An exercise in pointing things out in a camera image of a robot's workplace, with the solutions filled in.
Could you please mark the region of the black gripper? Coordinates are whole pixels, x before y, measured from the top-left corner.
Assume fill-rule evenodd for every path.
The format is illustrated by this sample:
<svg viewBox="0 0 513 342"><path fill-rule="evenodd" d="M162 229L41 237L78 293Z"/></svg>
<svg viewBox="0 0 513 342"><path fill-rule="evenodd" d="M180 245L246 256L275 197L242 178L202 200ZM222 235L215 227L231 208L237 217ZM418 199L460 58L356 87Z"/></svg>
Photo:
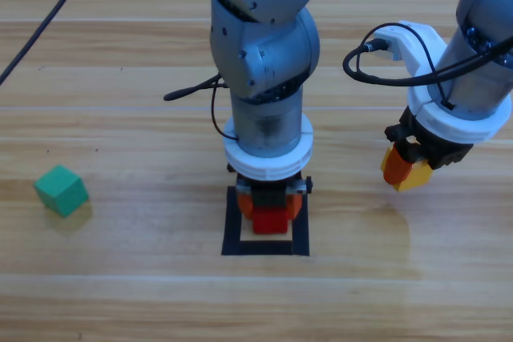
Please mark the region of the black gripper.
<svg viewBox="0 0 513 342"><path fill-rule="evenodd" d="M418 161L426 160L432 170L460 162L473 144L454 143L428 131L407 107L399 124L385 129L391 145L382 160L383 179L391 186L404 182Z"/></svg>
<svg viewBox="0 0 513 342"><path fill-rule="evenodd" d="M294 221L302 208L303 195L313 190L312 178L304 179L300 171L286 179L259 181L242 175L230 163L226 168L236 174L236 184L228 187L226 208L234 208L237 200L237 206L247 220L252 220L253 207L286 205L287 219Z"/></svg>

